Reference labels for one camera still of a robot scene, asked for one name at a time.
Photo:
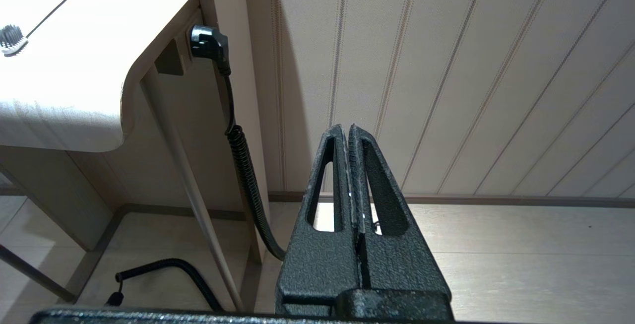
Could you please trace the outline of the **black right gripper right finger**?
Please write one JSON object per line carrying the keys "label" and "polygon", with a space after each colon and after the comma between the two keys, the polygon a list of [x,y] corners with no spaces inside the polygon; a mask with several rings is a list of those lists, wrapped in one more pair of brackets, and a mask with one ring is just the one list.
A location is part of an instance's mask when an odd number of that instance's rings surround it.
{"label": "black right gripper right finger", "polygon": [[349,159],[358,211],[359,288],[349,291],[349,317],[452,321],[451,290],[379,145],[353,125]]}

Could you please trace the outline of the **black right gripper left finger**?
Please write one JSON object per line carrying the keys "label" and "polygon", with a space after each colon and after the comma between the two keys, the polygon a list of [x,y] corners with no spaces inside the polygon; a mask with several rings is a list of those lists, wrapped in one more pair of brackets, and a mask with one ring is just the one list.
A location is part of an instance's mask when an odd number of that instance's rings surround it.
{"label": "black right gripper left finger", "polygon": [[[368,188],[354,144],[355,126],[322,134],[299,215],[276,284],[276,314],[363,317],[362,240],[368,224]],[[332,164],[334,230],[315,228],[320,185]]]}

